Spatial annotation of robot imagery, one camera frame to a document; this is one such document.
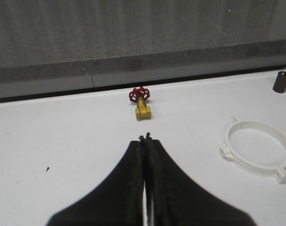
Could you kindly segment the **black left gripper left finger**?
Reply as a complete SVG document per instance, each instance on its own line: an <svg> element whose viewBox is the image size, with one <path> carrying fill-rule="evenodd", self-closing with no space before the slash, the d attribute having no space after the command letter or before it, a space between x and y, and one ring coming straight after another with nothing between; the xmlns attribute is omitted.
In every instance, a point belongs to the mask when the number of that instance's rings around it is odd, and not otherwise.
<svg viewBox="0 0 286 226"><path fill-rule="evenodd" d="M49 226L142 226L145 139L132 141L112 172L90 193L54 214Z"/></svg>

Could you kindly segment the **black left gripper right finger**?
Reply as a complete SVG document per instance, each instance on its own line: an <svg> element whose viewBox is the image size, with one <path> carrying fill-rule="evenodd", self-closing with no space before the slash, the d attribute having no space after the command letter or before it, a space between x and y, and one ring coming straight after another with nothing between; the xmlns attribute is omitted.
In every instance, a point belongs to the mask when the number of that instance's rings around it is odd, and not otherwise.
<svg viewBox="0 0 286 226"><path fill-rule="evenodd" d="M192 180L149 134L144 141L147 217L150 226L254 226L242 210Z"/></svg>

